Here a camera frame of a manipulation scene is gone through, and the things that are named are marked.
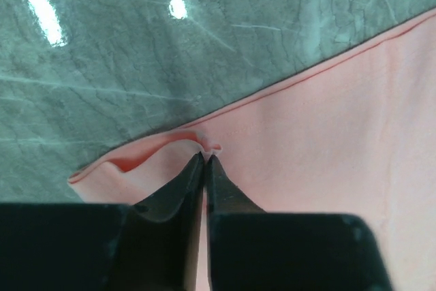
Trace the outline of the pink t shirt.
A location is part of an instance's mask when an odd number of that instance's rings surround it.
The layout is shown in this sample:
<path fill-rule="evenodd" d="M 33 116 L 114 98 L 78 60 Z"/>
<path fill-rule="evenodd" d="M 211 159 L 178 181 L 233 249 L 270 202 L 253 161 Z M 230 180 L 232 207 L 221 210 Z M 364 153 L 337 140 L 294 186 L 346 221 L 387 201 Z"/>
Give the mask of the pink t shirt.
<path fill-rule="evenodd" d="M 361 216 L 395 290 L 435 289 L 435 11 L 74 173 L 85 202 L 134 204 L 216 155 L 267 211 Z"/>

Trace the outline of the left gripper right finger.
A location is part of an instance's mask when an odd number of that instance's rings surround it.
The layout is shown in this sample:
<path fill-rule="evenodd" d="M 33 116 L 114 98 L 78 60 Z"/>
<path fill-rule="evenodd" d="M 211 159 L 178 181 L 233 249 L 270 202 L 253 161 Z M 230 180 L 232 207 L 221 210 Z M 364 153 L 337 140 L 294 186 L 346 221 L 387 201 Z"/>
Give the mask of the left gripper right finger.
<path fill-rule="evenodd" d="M 206 165 L 212 290 L 391 290 L 371 229 L 344 213 L 269 213 Z"/>

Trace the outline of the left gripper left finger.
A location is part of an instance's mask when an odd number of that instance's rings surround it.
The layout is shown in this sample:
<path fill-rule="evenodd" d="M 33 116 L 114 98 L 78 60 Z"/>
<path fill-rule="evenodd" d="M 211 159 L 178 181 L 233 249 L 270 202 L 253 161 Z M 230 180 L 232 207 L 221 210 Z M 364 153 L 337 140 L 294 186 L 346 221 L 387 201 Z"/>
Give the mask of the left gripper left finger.
<path fill-rule="evenodd" d="M 194 290 L 202 171 L 133 205 L 1 204 L 2 290 Z"/>

